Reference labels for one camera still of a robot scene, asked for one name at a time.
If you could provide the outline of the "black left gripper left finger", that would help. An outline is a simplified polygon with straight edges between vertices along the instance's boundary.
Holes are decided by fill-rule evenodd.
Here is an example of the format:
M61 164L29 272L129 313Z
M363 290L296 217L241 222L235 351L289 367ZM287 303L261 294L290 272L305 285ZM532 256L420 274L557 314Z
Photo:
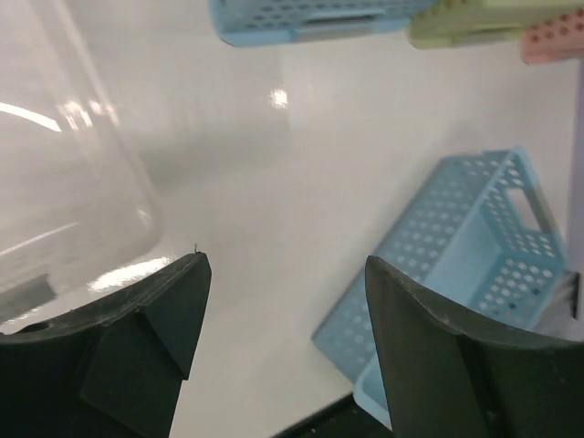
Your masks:
M195 252L1 338L4 437L166 437L210 292Z

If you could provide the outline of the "large blue perforated basket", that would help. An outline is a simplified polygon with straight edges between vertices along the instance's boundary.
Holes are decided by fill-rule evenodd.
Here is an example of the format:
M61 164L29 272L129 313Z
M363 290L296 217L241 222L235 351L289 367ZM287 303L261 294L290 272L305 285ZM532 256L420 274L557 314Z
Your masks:
M232 47L260 47L401 30L434 1L219 0L209 3L217 35Z

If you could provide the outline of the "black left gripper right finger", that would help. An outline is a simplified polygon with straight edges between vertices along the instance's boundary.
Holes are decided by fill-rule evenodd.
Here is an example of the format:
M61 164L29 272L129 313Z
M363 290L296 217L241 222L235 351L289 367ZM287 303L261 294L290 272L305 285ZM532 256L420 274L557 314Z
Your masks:
M370 321L397 437L580 437L583 346L513 328L377 256Z

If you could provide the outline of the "pink perforated basket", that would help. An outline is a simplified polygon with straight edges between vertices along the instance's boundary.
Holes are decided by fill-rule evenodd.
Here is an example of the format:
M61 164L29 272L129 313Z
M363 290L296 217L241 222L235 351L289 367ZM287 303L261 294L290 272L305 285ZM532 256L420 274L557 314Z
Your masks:
M583 58L583 7L529 27L520 38L520 55L528 65Z

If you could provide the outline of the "white perforated basket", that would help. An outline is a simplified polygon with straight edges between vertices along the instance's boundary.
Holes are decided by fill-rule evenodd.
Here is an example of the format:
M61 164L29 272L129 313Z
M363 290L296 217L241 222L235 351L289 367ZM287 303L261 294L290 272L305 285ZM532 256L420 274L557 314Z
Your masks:
M147 254L162 215L62 1L1 4L1 330L98 293Z

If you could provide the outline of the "yellow-green perforated basket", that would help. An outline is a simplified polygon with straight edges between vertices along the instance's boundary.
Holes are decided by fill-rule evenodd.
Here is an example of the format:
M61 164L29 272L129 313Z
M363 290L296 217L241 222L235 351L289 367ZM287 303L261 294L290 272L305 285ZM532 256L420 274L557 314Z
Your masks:
M505 41L582 5L572 0L439 1L412 18L408 37L419 49Z

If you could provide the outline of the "small blue perforated basket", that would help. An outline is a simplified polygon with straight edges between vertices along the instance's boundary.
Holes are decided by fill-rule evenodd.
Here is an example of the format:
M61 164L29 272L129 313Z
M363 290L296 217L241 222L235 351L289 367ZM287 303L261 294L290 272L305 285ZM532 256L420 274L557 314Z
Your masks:
M461 306L536 333L566 250L517 148L442 160L373 256ZM365 267L313 341L353 382L356 403L392 431Z

